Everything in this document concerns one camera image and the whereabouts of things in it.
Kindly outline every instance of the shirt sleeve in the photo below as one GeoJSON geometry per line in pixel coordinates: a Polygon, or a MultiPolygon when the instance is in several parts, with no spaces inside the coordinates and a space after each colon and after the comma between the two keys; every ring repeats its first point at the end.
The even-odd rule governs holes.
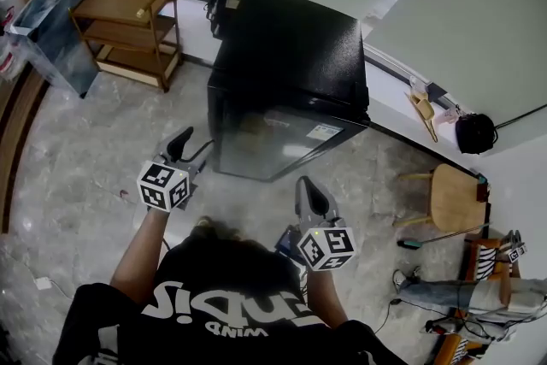
{"type": "Polygon", "coordinates": [[[368,365],[389,363],[407,365],[382,344],[373,330],[359,321],[346,321],[334,330],[338,344],[362,356],[368,365]]]}
{"type": "Polygon", "coordinates": [[[78,288],[70,306],[53,365],[86,363],[84,359],[117,358],[117,330],[138,313],[138,305],[112,286],[101,283],[78,288]]]}

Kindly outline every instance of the black t-shirt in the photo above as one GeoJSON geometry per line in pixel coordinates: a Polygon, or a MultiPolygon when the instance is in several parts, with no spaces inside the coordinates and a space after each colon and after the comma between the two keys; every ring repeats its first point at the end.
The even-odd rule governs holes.
{"type": "Polygon", "coordinates": [[[81,286],[53,363],[196,360],[404,364],[361,322],[325,325],[304,304],[296,268],[283,256],[192,237],[165,255],[144,307],[111,286],[81,286]]]}

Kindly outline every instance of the shoe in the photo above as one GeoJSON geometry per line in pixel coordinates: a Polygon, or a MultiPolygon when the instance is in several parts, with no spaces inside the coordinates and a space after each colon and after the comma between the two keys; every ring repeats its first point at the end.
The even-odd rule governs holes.
{"type": "Polygon", "coordinates": [[[407,276],[403,274],[403,271],[401,271],[401,269],[397,269],[393,273],[392,280],[397,293],[399,293],[401,291],[401,285],[408,279],[407,279],[407,276]]]}
{"type": "Polygon", "coordinates": [[[194,227],[213,227],[213,220],[208,216],[202,216],[196,222],[194,227]]]}
{"type": "Polygon", "coordinates": [[[412,275],[410,275],[410,278],[412,280],[419,280],[421,278],[421,266],[418,265],[416,268],[414,268],[414,271],[412,271],[412,275]]]}

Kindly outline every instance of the refrigerator top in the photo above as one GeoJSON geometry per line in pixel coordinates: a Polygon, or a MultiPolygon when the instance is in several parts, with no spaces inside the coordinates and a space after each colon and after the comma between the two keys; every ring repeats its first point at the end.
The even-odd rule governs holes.
{"type": "Polygon", "coordinates": [[[308,0],[241,0],[215,60],[220,73],[368,107],[360,21],[308,0]]]}

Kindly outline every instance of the marble floor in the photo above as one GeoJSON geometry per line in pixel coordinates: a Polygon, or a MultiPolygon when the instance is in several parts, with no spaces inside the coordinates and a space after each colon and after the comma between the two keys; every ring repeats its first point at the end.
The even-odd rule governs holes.
{"type": "MultiPolygon", "coordinates": [[[[76,288],[109,281],[143,220],[135,180],[156,143],[186,126],[195,127],[187,153],[208,139],[209,73],[186,63],[168,94],[109,74],[97,76],[85,100],[49,89],[23,151],[9,234],[0,236],[0,321],[23,363],[50,363],[76,288]],[[127,194],[121,197],[121,191],[127,194]],[[34,283],[39,277],[55,284],[40,291],[34,283]]],[[[210,215],[271,247],[297,220],[298,176],[312,175],[337,198],[360,247],[351,264],[335,273],[338,294],[351,318],[376,330],[394,296],[394,268],[421,264],[426,280],[457,276],[462,238],[408,251],[397,247],[397,238],[425,238],[434,229],[391,226],[397,218],[426,212],[426,183],[395,177],[436,164],[369,129],[273,184],[205,168],[186,211],[172,214],[166,239],[177,244],[199,215],[210,215]]],[[[379,337],[407,363],[422,364],[436,337],[420,329],[434,317],[401,304],[391,308],[379,337]]]]}

